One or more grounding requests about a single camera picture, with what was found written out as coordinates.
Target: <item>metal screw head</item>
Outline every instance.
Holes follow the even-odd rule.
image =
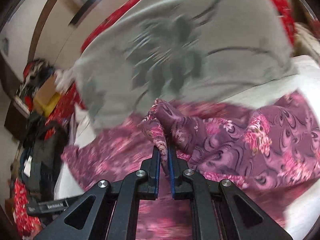
[[[143,177],[145,174],[146,174],[146,172],[143,171],[143,170],[138,170],[138,171],[136,171],[136,175],[137,175],[138,177]]]
[[[192,169],[186,169],[183,171],[183,173],[187,176],[192,176],[193,174],[195,174],[194,170]]]
[[[98,187],[106,187],[108,186],[108,182],[106,180],[100,180],[98,182]]]
[[[221,184],[223,185],[223,186],[225,186],[225,187],[229,187],[229,186],[231,186],[231,180],[228,180],[228,179],[223,179],[222,180],[222,182],[221,182]]]

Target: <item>white bed sheet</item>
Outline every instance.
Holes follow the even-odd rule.
[[[299,70],[298,75],[271,81],[234,95],[224,101],[259,108],[275,102],[284,94],[298,89],[308,101],[316,117],[320,120],[320,68],[309,56],[293,58]],[[76,138],[76,145],[83,147],[93,141],[95,135],[90,128]],[[63,164],[55,188],[55,199],[82,194],[83,190],[72,177],[68,166]],[[320,215],[320,180],[307,192],[296,199],[285,211],[285,230],[293,240],[302,240]]]

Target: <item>white wall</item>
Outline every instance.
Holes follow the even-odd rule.
[[[18,144],[12,141],[12,135],[4,128],[10,99],[0,85],[0,204],[4,209],[4,200],[9,198],[8,179],[10,179],[10,165],[14,160]]]
[[[1,32],[1,37],[9,39],[9,54],[6,60],[21,80],[28,61],[33,32],[46,2],[47,0],[25,0]]]
[[[68,69],[80,57],[80,48],[84,40],[111,13],[128,0],[102,0],[83,19],[77,28],[68,26],[71,13],[63,9],[63,4],[54,5],[42,30],[36,57],[44,57],[57,67]]]

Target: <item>purple floral fabric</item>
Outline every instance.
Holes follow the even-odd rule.
[[[145,119],[132,114],[82,149],[65,147],[62,158],[88,190],[100,179],[117,181],[139,169],[156,145],[164,168],[159,198],[140,202],[137,239],[182,240],[192,239],[191,216],[188,201],[171,197],[166,140],[190,168],[207,179],[232,180],[284,226],[286,206],[319,178],[319,136],[317,121],[297,91],[257,110],[157,99]]]

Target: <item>blue gripper pad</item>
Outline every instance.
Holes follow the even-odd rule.
[[[160,180],[160,151],[158,150],[157,168],[156,168],[156,189],[155,189],[156,198],[158,198],[158,194],[159,194],[159,180]]]
[[[168,147],[168,168],[169,168],[169,176],[170,176],[170,188],[171,188],[171,195],[172,198],[175,197],[176,191],[174,188],[174,171],[173,171],[173,165],[172,165],[172,153],[171,148]]]

